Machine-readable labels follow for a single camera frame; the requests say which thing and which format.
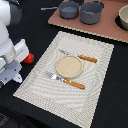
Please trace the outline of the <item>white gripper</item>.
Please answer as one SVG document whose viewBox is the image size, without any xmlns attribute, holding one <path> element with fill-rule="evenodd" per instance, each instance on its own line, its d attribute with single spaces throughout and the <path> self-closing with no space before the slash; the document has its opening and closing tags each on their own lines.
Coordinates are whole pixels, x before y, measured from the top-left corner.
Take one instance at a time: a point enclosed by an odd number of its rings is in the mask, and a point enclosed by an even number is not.
<svg viewBox="0 0 128 128">
<path fill-rule="evenodd" d="M 0 45 L 0 88 L 13 80 L 21 70 L 21 62 L 28 56 L 29 50 L 24 39 L 13 45 L 8 39 Z"/>
</svg>

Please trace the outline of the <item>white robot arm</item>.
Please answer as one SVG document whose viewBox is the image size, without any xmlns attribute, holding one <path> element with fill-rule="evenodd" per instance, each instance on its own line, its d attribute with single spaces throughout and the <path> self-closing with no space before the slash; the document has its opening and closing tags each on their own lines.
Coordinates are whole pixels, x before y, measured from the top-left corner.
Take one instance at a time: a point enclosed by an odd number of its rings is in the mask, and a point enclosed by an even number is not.
<svg viewBox="0 0 128 128">
<path fill-rule="evenodd" d="M 0 88 L 11 80 L 22 82 L 19 71 L 29 49 L 24 39 L 14 45 L 7 30 L 20 21 L 22 13 L 18 0 L 0 0 Z"/>
</svg>

